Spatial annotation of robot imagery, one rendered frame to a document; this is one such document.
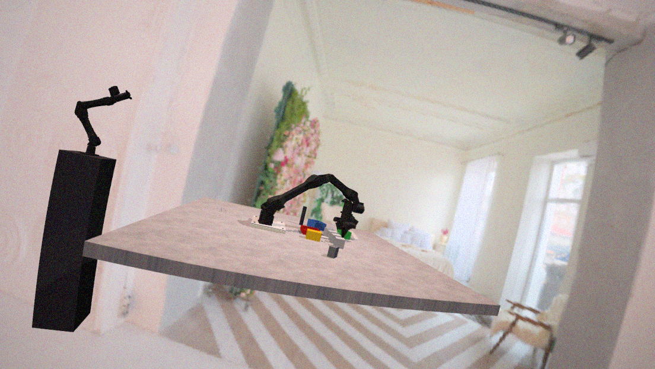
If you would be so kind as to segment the red tray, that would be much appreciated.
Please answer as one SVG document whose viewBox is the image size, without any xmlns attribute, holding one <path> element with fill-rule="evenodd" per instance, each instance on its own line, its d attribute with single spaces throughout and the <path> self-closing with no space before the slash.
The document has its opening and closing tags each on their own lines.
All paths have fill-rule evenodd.
<svg viewBox="0 0 655 369">
<path fill-rule="evenodd" d="M 314 231 L 319 231 L 319 228 L 313 228 L 313 227 L 308 227 L 308 226 L 304 226 L 304 225 L 301 225 L 301 227 L 300 227 L 300 230 L 301 230 L 303 235 L 306 235 L 307 229 L 314 230 Z"/>
</svg>

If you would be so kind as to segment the yellow block with grey metal pin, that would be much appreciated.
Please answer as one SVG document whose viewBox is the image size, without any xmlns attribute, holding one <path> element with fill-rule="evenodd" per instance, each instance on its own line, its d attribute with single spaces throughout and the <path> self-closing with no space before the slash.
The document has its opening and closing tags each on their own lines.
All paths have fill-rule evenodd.
<svg viewBox="0 0 655 369">
<path fill-rule="evenodd" d="M 307 232 L 306 232 L 306 235 L 305 235 L 306 239 L 320 241 L 321 237 L 328 239 L 328 237 L 322 236 L 322 232 L 320 232 L 320 231 L 314 231 L 314 230 L 307 229 Z"/>
</svg>

